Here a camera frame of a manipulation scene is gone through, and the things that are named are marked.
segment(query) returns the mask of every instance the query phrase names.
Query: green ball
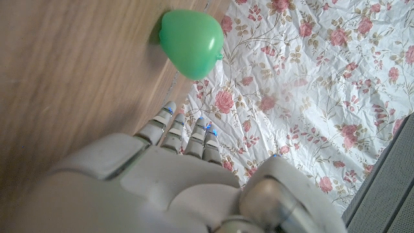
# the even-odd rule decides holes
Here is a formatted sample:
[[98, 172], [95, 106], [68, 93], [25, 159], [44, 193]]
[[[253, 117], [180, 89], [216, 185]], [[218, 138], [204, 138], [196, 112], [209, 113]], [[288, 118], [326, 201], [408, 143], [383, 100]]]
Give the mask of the green ball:
[[214, 67], [224, 37], [212, 16], [192, 10], [173, 10], [162, 17], [161, 47], [178, 71], [191, 80], [204, 78]]

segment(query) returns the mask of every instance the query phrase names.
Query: floral tablecloth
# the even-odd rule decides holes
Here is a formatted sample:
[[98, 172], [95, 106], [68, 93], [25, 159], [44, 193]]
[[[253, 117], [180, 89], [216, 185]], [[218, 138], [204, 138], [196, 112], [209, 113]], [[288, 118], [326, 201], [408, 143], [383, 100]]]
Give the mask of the floral tablecloth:
[[413, 111], [413, 5], [233, 1], [224, 59], [181, 109], [185, 140], [206, 117], [241, 184], [281, 154], [342, 213]]

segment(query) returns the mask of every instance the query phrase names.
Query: white robotic hand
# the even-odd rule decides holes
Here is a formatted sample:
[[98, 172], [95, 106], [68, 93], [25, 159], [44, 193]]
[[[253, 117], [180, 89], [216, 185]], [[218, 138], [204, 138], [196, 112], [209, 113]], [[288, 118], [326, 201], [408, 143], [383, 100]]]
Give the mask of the white robotic hand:
[[106, 136], [55, 165], [9, 225], [11, 232], [346, 232], [307, 178], [280, 157], [240, 189], [221, 166], [217, 133], [198, 119], [177, 155], [184, 116], [166, 137], [167, 103], [134, 137]]

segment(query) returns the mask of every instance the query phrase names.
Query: gray device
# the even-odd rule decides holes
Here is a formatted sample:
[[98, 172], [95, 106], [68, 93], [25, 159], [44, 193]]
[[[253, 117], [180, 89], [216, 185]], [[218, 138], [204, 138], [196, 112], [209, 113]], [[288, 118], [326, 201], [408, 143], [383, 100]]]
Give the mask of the gray device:
[[281, 157], [242, 190], [222, 168], [217, 132], [198, 119], [184, 155], [184, 115], [167, 103], [134, 137], [108, 135], [55, 165], [8, 232], [346, 232], [327, 198]]
[[407, 117], [343, 213], [349, 232], [414, 232], [414, 115]]

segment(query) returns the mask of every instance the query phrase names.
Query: wood grain surface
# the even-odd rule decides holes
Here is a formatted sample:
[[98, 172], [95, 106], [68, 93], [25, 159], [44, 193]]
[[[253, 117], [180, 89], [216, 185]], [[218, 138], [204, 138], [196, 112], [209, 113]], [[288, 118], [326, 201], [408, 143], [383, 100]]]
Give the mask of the wood grain surface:
[[192, 84], [158, 43], [172, 9], [218, 21], [230, 0], [0, 1], [0, 226], [52, 164], [132, 135]]

